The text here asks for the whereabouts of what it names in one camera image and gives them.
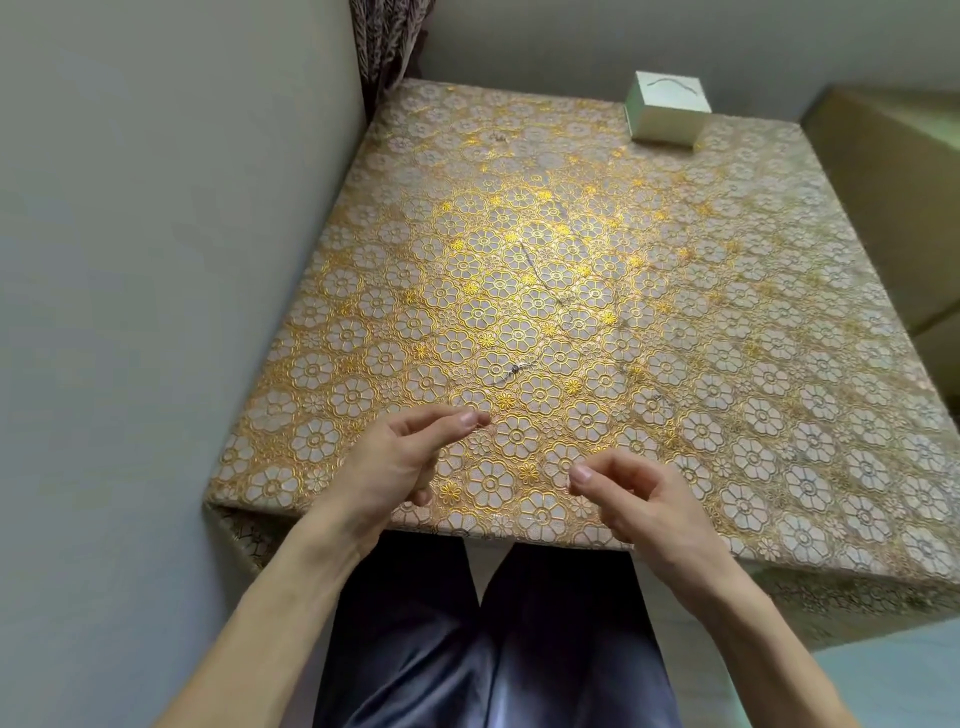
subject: gray wall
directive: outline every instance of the gray wall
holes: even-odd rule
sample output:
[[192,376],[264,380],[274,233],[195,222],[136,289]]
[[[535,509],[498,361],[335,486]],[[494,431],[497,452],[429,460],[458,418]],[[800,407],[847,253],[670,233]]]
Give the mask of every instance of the gray wall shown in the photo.
[[200,498],[362,132],[348,5],[0,16],[0,724],[146,725],[235,598]]
[[621,101],[699,76],[723,113],[796,119],[828,83],[960,88],[955,0],[439,0],[437,81]]

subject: gold floral tablecloth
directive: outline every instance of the gold floral tablecloth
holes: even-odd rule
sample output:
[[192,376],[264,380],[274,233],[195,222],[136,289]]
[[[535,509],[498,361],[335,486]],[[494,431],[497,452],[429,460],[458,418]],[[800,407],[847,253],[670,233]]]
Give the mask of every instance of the gold floral tablecloth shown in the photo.
[[796,124],[694,151],[619,104],[404,82],[378,112],[206,501],[262,565],[379,413],[490,409],[399,527],[619,547],[565,492],[629,448],[734,554],[960,583],[960,439]]

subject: white box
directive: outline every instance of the white box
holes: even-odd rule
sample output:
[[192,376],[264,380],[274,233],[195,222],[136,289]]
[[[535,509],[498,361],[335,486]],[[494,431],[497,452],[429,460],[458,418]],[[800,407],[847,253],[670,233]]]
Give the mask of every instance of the white box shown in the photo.
[[637,71],[624,103],[630,136],[692,147],[707,123],[710,104],[692,76]]

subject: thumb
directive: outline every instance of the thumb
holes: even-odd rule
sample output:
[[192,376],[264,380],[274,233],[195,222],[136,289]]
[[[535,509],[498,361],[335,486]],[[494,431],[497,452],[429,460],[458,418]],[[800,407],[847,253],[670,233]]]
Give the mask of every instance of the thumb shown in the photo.
[[647,506],[641,498],[583,463],[570,468],[570,493],[585,497],[624,522],[636,522]]
[[446,417],[441,417],[420,432],[407,435],[404,440],[411,454],[426,461],[440,448],[451,445],[467,437],[480,423],[480,413],[475,409],[465,409]]

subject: curtain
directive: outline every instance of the curtain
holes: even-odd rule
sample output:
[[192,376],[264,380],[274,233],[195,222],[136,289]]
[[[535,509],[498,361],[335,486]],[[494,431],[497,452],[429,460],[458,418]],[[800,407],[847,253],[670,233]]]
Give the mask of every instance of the curtain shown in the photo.
[[403,79],[435,0],[350,0],[367,120]]

